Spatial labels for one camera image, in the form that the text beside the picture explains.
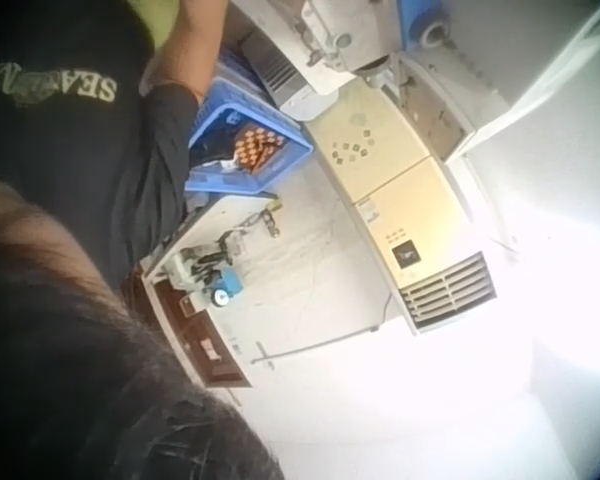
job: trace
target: vent slats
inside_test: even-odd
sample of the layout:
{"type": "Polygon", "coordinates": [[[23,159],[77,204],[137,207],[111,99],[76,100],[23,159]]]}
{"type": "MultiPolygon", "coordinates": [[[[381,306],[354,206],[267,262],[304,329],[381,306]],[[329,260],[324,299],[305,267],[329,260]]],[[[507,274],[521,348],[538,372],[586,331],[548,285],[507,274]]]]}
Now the vent slats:
{"type": "Polygon", "coordinates": [[[411,317],[419,326],[440,322],[496,296],[482,253],[405,288],[401,293],[411,317]]]}

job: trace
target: wire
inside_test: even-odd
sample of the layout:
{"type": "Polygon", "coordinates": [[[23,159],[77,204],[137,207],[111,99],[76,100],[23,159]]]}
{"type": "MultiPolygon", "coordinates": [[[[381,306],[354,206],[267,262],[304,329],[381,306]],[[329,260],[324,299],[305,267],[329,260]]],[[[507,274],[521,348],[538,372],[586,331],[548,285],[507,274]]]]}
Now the wire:
{"type": "Polygon", "coordinates": [[[380,323],[371,330],[372,332],[377,332],[378,330],[380,330],[380,327],[384,325],[387,321],[387,311],[389,310],[389,304],[391,303],[392,298],[393,295],[391,294],[391,292],[389,292],[389,296],[387,297],[387,300],[384,302],[384,306],[382,307],[382,318],[380,319],[380,323]]]}

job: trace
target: white wall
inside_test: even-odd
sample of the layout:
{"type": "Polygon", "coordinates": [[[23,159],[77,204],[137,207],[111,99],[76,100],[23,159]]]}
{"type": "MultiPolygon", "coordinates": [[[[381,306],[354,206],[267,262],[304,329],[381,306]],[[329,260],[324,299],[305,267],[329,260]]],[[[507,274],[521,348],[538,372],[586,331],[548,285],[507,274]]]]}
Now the white wall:
{"type": "Polygon", "coordinates": [[[593,478],[600,467],[600,55],[469,156],[522,252],[521,298],[538,338],[533,390],[579,477],[593,478]]]}
{"type": "Polygon", "coordinates": [[[233,392],[268,441],[386,441],[445,425],[528,388],[528,337],[506,316],[482,312],[417,338],[394,319],[276,361],[273,371],[252,368],[256,388],[233,392]]]}
{"type": "Polygon", "coordinates": [[[582,480],[600,475],[600,372],[535,348],[533,389],[574,470],[582,480]]]}
{"type": "Polygon", "coordinates": [[[570,480],[534,396],[386,442],[272,445],[289,480],[570,480]]]}

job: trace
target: bright light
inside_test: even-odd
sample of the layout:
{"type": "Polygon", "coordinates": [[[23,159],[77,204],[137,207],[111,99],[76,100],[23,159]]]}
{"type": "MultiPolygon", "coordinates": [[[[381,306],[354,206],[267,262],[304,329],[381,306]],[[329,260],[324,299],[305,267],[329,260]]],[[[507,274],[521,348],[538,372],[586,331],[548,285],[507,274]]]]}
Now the bright light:
{"type": "Polygon", "coordinates": [[[531,208],[523,217],[520,311],[556,354],[600,370],[600,234],[531,208]]]}

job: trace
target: person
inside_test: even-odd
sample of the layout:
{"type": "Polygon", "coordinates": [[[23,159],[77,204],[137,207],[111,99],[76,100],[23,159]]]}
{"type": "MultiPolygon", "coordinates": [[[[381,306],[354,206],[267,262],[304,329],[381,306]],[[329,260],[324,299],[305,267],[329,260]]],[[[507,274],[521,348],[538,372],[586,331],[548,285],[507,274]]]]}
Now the person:
{"type": "Polygon", "coordinates": [[[0,0],[0,182],[57,219],[118,288],[184,214],[188,141],[227,0],[182,0],[154,55],[124,0],[0,0]]]}
{"type": "Polygon", "coordinates": [[[115,293],[182,214],[227,0],[153,55],[120,0],[0,1],[0,478],[282,479],[115,293]]]}

